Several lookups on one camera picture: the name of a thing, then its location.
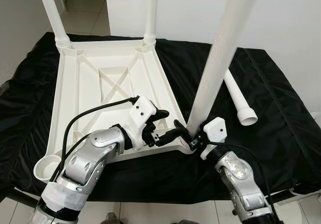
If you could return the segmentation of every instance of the black tablecloth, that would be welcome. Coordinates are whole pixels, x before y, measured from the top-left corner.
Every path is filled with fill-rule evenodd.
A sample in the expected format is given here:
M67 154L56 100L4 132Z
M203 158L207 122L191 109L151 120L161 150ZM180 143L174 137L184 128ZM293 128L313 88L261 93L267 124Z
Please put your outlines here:
M132 38L70 35L70 39ZM156 52L185 120L209 50L210 45L204 43L156 42ZM0 89L0 188L15 186L40 194L45 187L34 177L33 167L47 147L58 65L54 35L46 33L12 80ZM209 118L225 119L226 141L257 155L273 192L297 184L321 188L321 129L280 69L264 50L239 48L230 70L259 120L252 126L240 125L223 83ZM252 157L240 149L233 150L251 164L265 192ZM226 199L226 193L213 164L200 160L197 154L172 151L108 164L89 199L194 203Z

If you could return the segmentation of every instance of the white plastic pipe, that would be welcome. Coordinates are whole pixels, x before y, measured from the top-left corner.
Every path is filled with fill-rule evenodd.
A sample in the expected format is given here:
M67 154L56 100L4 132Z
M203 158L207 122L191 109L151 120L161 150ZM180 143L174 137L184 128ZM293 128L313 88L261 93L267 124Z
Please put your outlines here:
M146 26L144 34L145 44L156 43L156 12L157 0L147 0Z
M255 0L228 0L193 103L187 129L194 136L213 106Z
M59 12L57 10L55 0L42 0L46 9L52 30L55 33L55 41L57 47L70 47L71 42L67 36Z
M237 110L237 118L239 119L241 125L248 126L256 123L256 113L249 107L249 104L245 100L230 70L226 71L224 81L233 99L234 105Z

